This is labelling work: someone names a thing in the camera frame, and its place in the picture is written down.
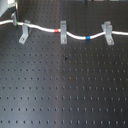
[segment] cable holder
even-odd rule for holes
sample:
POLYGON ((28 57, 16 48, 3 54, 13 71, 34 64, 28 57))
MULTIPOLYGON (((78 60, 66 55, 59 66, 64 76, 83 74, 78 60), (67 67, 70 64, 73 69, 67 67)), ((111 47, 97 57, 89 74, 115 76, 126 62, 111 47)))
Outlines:
POLYGON ((102 29, 105 32, 105 38, 108 43, 108 45, 114 45, 114 40, 112 38, 112 25, 110 21, 104 22, 102 24, 102 29))
POLYGON ((66 21, 60 21, 60 37, 61 37, 61 44, 67 44, 67 23, 66 21))
MULTIPOLYGON (((26 23, 26 24, 30 24, 31 22, 28 21, 28 20, 25 20, 25 23, 26 23)), ((30 33, 31 33, 31 28, 29 28, 27 25, 23 24, 22 30, 23 30, 23 34, 22 34, 22 36, 21 36, 21 38, 20 38, 20 40, 19 40, 19 43, 25 44, 25 42, 26 42, 28 36, 29 36, 30 33)))
POLYGON ((13 25, 14 25, 14 26, 17 26, 16 12, 14 12, 14 13, 11 15, 11 18, 13 19, 13 25))

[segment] black perforated table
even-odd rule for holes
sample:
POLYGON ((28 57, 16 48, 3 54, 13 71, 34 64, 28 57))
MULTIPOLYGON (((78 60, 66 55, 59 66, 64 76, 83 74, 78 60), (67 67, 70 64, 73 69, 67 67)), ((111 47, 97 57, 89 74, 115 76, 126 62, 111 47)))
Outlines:
MULTIPOLYGON (((128 2, 22 0, 20 21, 81 36, 128 31, 128 2)), ((10 19, 6 12, 0 20, 10 19)), ((128 128, 128 37, 78 41, 21 26, 0 26, 0 128, 128 128)))

